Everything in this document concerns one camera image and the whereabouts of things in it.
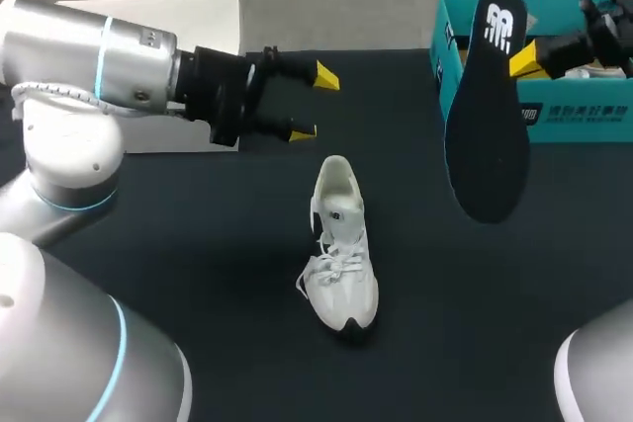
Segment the black insole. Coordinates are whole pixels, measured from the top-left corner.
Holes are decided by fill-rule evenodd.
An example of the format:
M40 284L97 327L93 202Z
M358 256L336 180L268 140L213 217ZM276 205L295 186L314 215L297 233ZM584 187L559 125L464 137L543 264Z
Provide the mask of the black insole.
M505 220L529 167L529 138L509 58L525 43L522 0L480 0L464 74L446 122L445 150L455 198L472 219Z

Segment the black table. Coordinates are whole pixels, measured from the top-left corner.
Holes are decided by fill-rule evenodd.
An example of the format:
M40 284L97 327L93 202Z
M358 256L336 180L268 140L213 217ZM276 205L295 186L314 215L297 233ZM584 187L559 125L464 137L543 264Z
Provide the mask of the black table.
M118 210L50 252L180 345L192 422L559 422L560 344L633 295L633 146L534 146L512 219L477 225L452 200L427 53L318 57L341 93L277 83L265 98L314 118L317 141L128 157ZM23 160L6 121L0 182ZM360 181L380 283L362 349L332 339L295 290L334 153Z

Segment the shoe tongue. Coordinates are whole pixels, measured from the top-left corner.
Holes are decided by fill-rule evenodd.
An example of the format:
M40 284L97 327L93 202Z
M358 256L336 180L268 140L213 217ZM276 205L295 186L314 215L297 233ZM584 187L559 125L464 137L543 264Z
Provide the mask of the shoe tongue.
M360 204L349 197L327 197L322 202L321 219L334 240L340 244L355 244L363 231L364 215Z

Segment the teal shoe box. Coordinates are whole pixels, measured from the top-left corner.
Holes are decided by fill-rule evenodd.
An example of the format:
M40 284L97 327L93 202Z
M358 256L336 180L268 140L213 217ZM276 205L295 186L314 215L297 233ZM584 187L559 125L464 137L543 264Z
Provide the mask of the teal shoe box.
M444 120L464 72L462 61L478 1L437 4L430 59ZM523 1L530 15L527 42L585 28L579 0ZM532 142L633 141L633 79L522 79L517 88Z

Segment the shoelace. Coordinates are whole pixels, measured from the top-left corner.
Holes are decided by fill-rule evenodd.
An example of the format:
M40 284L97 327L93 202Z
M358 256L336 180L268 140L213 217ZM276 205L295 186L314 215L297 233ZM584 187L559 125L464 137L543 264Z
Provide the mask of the shoelace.
M321 255L316 258L316 262L311 259L306 269L304 269L304 272L297 278L297 290L301 292L305 298L309 298L306 291L301 287L301 279L304 277L316 277L320 285L329 286L334 282L338 282L345 273L363 271L363 258L360 254L364 252L364 249L360 245L361 240L362 236L349 251L341 253L339 252L340 247L336 243L330 245L327 251L325 251L323 235L321 235L318 240Z

